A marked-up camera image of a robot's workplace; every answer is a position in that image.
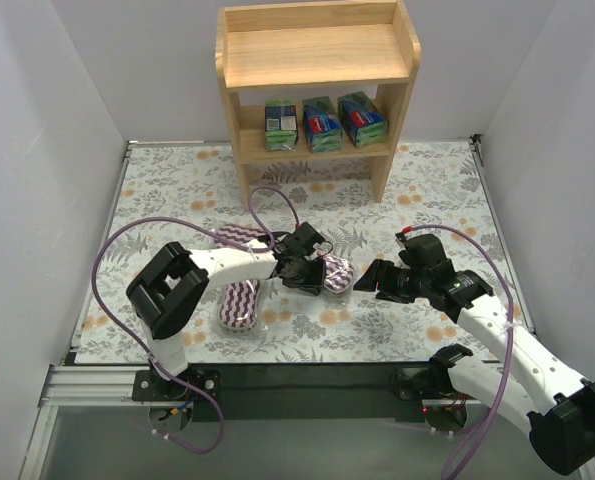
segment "shelf board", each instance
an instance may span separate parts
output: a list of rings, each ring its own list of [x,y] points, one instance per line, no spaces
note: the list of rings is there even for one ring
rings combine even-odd
[[[409,78],[388,24],[231,32],[226,42],[229,91]]]
[[[239,156],[243,164],[289,162],[292,160],[330,160],[335,158],[379,157],[390,154],[387,141],[356,148],[346,132],[343,132],[341,150],[333,152],[311,153],[302,123],[302,107],[297,105],[299,122],[299,141],[295,150],[266,151],[264,136],[264,107],[261,105],[241,107],[239,124]]]

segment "wire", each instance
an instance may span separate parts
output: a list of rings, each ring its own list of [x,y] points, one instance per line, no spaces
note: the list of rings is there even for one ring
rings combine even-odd
[[[271,190],[275,193],[278,193],[279,195],[281,195],[284,198],[284,200],[286,200],[288,207],[290,208],[290,210],[293,213],[293,216],[295,217],[295,222],[297,225],[299,225],[299,217],[297,215],[297,211],[295,210],[294,205],[292,204],[292,202],[290,201],[288,196],[286,196],[286,194],[284,192],[280,191],[278,188],[269,186],[269,185],[262,185],[262,186],[258,186],[256,188],[254,188],[253,190],[251,190],[250,194],[248,195],[248,208],[250,209],[250,213],[253,216],[253,218],[255,219],[255,221],[259,224],[259,227],[268,235],[269,242],[270,242],[270,245],[268,247],[249,248],[247,245],[233,242],[230,239],[224,238],[224,237],[217,235],[209,230],[206,230],[205,228],[195,225],[194,223],[187,222],[187,221],[181,220],[179,218],[163,217],[163,216],[148,217],[148,218],[140,218],[139,220],[130,222],[127,225],[124,225],[123,227],[118,229],[115,233],[113,233],[108,238],[108,240],[106,240],[106,242],[104,242],[102,247],[99,249],[99,253],[97,253],[97,256],[95,257],[95,261],[93,262],[93,269],[92,269],[92,274],[91,274],[91,290],[93,292],[93,296],[95,297],[95,300],[99,304],[100,308],[104,311],[104,313],[108,316],[108,318],[110,318],[113,321],[113,323],[115,323],[115,325],[117,325],[124,332],[126,332],[133,340],[135,340],[135,342],[137,342],[137,344],[148,355],[148,358],[154,368],[156,368],[160,373],[162,373],[165,377],[169,378],[171,381],[173,381],[173,382],[177,383],[178,385],[181,385],[182,387],[186,388],[187,390],[190,390],[191,392],[194,392],[194,393],[202,396],[203,398],[205,398],[212,405],[212,407],[215,409],[215,412],[217,413],[217,416],[219,417],[219,433],[217,434],[217,438],[215,439],[215,441],[208,447],[203,447],[203,448],[196,447],[180,438],[177,438],[173,435],[168,434],[167,432],[165,432],[163,430],[159,430],[159,429],[153,430],[153,433],[161,435],[166,440],[171,440],[172,442],[175,442],[178,445],[181,445],[186,450],[193,452],[193,453],[198,453],[198,454],[209,453],[209,452],[213,451],[221,442],[221,440],[224,436],[224,414],[223,414],[221,408],[219,407],[219,404],[215,401],[215,399],[213,397],[211,397],[210,395],[205,393],[203,390],[195,387],[194,385],[191,385],[188,382],[185,382],[184,380],[182,380],[182,379],[174,376],[170,372],[168,372],[168,370],[166,370],[159,363],[159,361],[155,358],[155,356],[153,355],[153,352],[150,350],[148,345],[141,338],[139,338],[139,336],[133,330],[131,330],[130,327],[128,327],[121,320],[119,320],[119,318],[117,318],[117,316],[113,312],[110,311],[110,308],[108,308],[108,305],[106,305],[106,303],[101,298],[101,295],[99,293],[99,286],[97,285],[97,277],[99,275],[99,267],[101,265],[102,259],[104,258],[105,254],[106,254],[106,251],[113,244],[113,242],[115,242],[115,240],[117,240],[117,238],[120,235],[122,235],[126,231],[130,230],[131,228],[136,227],[137,225],[142,225],[145,223],[152,223],[152,222],[176,223],[178,225],[182,225],[182,226],[191,228],[193,230],[196,230],[196,231],[203,233],[204,235],[207,235],[223,244],[226,244],[226,245],[228,245],[232,248],[236,248],[238,250],[242,250],[244,252],[251,251],[253,253],[266,253],[266,252],[272,251],[273,248],[275,247],[275,237],[274,237],[273,233],[270,231],[270,229],[264,224],[264,222],[261,221],[259,216],[255,213],[255,211],[252,208],[252,197],[253,197],[253,194],[255,192],[257,192],[258,190]]]
[[[465,240],[467,240],[471,245],[473,245],[477,250],[479,250],[479,253],[481,253],[482,256],[486,259],[486,261],[490,264],[490,268],[492,268],[493,272],[495,273],[495,276],[499,279],[501,288],[504,290],[504,293],[506,294],[506,297],[508,298],[508,312],[506,315],[506,319],[507,319],[508,323],[512,324],[513,319],[514,319],[514,314],[515,314],[515,303],[513,301],[512,293],[510,293],[510,287],[508,287],[508,283],[506,283],[506,279],[501,274],[501,272],[497,268],[497,265],[495,265],[495,262],[490,257],[490,255],[488,255],[488,252],[486,252],[486,250],[484,250],[484,247],[482,247],[479,243],[477,243],[477,241],[475,241],[473,238],[469,237],[465,233],[461,232],[460,230],[457,230],[456,228],[452,228],[452,227],[447,227],[445,225],[439,225],[439,224],[415,225],[415,226],[404,228],[402,230],[402,232],[404,234],[406,234],[406,233],[409,233],[412,231],[426,230],[426,229],[447,230],[449,232],[455,233],[455,234],[459,235],[460,237],[464,238]],[[475,453],[477,453],[477,450],[479,449],[482,442],[484,441],[484,438],[486,438],[486,435],[490,431],[490,427],[492,426],[493,420],[495,420],[495,416],[497,415],[497,411],[499,410],[499,405],[501,404],[501,399],[504,396],[504,392],[506,391],[506,384],[508,383],[508,377],[510,376],[510,364],[511,364],[512,358],[513,358],[514,331],[512,328],[509,328],[507,330],[507,332],[508,332],[508,336],[507,336],[507,344],[506,344],[506,354],[504,356],[504,368],[501,373],[501,381],[499,382],[499,388],[497,390],[497,394],[495,395],[495,399],[493,400],[493,404],[491,405],[490,410],[488,411],[488,415],[486,415],[482,419],[483,421],[481,423],[479,423],[476,426],[476,428],[473,428],[472,430],[470,430],[468,432],[468,434],[466,435],[466,438],[464,438],[461,441],[461,443],[459,445],[457,445],[455,450],[453,450],[453,453],[451,453],[450,457],[448,457],[448,460],[446,460],[446,464],[444,465],[444,468],[442,469],[442,472],[441,472],[442,480],[453,480],[453,479],[457,478],[457,475],[459,475],[461,473],[461,471],[466,467],[466,465],[468,465],[468,462],[470,462],[470,460],[475,456]],[[468,451],[462,458],[461,462],[459,462],[459,464],[455,467],[455,469],[449,473],[450,467],[455,462],[455,459],[457,458],[459,452],[468,444],[470,439],[477,432],[480,431],[480,429],[481,429],[481,434],[475,439],[474,443],[468,449]]]

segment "white wall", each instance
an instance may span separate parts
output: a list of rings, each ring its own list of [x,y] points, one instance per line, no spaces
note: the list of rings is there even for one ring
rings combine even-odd
[[[0,479],[68,347],[123,151],[50,2],[0,0]]]
[[[217,8],[278,3],[52,2],[124,138],[160,141],[228,138],[215,77]],[[407,0],[423,61],[404,136],[483,132],[554,3]]]
[[[558,0],[483,146],[539,337],[595,378],[595,0]]]

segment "floral tablecloth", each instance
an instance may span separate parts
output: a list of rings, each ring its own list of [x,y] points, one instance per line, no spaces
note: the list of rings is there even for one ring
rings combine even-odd
[[[111,232],[147,216],[184,218],[215,229],[224,223],[252,225],[241,204],[229,146],[137,147],[129,160]],[[394,233],[409,224],[442,223],[481,242],[512,285],[503,249],[466,142],[402,144],[381,204],[374,203],[364,159],[268,164],[255,175],[279,184],[335,253],[358,271],[374,258],[395,260]],[[275,230],[293,219],[278,195],[259,193],[255,209]],[[460,237],[439,233],[457,269],[479,272],[503,295],[490,268]],[[100,270],[100,291],[129,326],[141,328],[125,296],[128,283],[170,241],[207,248],[209,239],[172,224],[147,224],[120,237]],[[460,342],[484,359],[490,354],[444,314],[423,300],[413,305],[376,301],[368,293],[344,298],[307,297],[266,282],[255,331],[231,333],[216,321],[221,291],[207,292],[184,329],[189,362],[370,362],[427,360]],[[518,321],[523,321],[516,305]],[[88,307],[77,363],[143,363],[144,352],[106,317],[94,300]]]

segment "wooden shelf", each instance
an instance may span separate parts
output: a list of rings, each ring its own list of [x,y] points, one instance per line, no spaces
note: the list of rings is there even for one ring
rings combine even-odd
[[[295,150],[266,151],[264,136],[264,107],[261,105],[241,107],[239,124],[239,157],[243,164],[268,162],[289,162],[291,160],[330,160],[335,158],[363,158],[386,156],[389,146],[386,141],[366,147],[357,148],[343,132],[341,150],[333,152],[311,153],[302,123],[303,110],[297,105],[297,119],[299,121],[299,141]]]
[[[380,202],[410,102],[421,47],[402,0],[339,0],[219,10],[215,68],[244,205],[250,165],[369,157]],[[375,104],[388,122],[383,142],[310,153],[303,125],[294,151],[267,152],[264,108],[242,107],[240,91],[378,84]],[[302,110],[297,106],[301,124]]]
[[[403,83],[392,25],[229,33],[226,88]]]

